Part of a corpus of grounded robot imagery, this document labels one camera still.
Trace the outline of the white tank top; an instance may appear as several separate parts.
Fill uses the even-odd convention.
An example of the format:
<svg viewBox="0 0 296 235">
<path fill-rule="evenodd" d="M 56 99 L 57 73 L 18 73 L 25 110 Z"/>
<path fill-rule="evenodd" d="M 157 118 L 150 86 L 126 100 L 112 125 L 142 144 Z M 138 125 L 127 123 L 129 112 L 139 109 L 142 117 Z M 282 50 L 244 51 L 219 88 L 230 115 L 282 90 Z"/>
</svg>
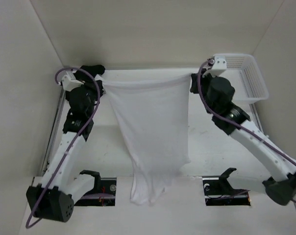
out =
<svg viewBox="0 0 296 235">
<path fill-rule="evenodd" d="M 190 162 L 186 75 L 102 81 L 133 166 L 130 200 L 153 204 Z"/>
</svg>

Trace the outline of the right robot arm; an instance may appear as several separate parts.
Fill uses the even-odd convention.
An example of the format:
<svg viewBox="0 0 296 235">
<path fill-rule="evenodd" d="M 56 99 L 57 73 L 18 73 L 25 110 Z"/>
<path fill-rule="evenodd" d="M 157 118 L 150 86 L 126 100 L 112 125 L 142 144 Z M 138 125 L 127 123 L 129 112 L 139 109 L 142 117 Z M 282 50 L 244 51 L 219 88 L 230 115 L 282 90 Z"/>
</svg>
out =
<svg viewBox="0 0 296 235">
<path fill-rule="evenodd" d="M 220 191 L 226 194 L 239 190 L 264 193 L 282 206 L 293 201 L 296 195 L 296 160 L 282 152 L 260 131 L 250 116 L 233 103 L 235 89 L 226 78 L 193 73 L 191 80 L 190 92 L 199 94 L 214 124 L 244 146 L 270 173 L 265 180 L 237 178 L 234 175 L 236 169 L 228 168 L 219 176 Z"/>
</svg>

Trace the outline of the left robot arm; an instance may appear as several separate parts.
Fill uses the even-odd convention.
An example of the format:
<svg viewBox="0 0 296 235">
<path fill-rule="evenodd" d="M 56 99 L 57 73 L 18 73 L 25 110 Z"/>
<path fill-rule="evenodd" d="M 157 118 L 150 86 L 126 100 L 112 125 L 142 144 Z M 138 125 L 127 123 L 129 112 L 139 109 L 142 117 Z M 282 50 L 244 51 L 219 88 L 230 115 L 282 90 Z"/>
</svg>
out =
<svg viewBox="0 0 296 235">
<path fill-rule="evenodd" d="M 63 89 L 69 93 L 69 110 L 62 129 L 61 141 L 42 179 L 36 186 L 30 186 L 26 198 L 30 215 L 26 227 L 34 226 L 32 218 L 67 222 L 74 205 L 86 193 L 96 195 L 101 190 L 98 172 L 84 170 L 68 182 L 71 170 L 82 147 L 92 131 L 93 117 L 103 95 L 102 78 L 95 75 L 90 79 L 95 85 L 92 90 L 87 82 L 79 81 L 74 74 L 62 78 Z"/>
</svg>

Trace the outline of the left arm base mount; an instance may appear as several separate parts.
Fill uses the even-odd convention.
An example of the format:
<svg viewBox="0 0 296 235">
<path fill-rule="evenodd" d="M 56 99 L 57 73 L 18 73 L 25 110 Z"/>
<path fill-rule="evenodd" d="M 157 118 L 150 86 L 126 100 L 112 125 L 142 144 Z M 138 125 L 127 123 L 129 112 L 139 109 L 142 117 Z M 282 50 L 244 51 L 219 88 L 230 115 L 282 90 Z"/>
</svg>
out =
<svg viewBox="0 0 296 235">
<path fill-rule="evenodd" d="M 101 178 L 96 188 L 85 193 L 75 207 L 113 207 L 116 202 L 117 178 Z"/>
</svg>

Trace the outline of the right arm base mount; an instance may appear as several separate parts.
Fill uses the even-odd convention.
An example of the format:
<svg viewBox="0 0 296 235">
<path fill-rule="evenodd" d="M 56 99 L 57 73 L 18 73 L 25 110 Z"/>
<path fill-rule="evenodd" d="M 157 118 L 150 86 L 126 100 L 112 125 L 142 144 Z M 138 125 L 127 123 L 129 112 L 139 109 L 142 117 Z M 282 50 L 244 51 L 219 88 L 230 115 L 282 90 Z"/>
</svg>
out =
<svg viewBox="0 0 296 235">
<path fill-rule="evenodd" d="M 206 206 L 251 206 L 248 190 L 234 189 L 227 181 L 236 168 L 228 168 L 219 176 L 202 178 Z"/>
</svg>

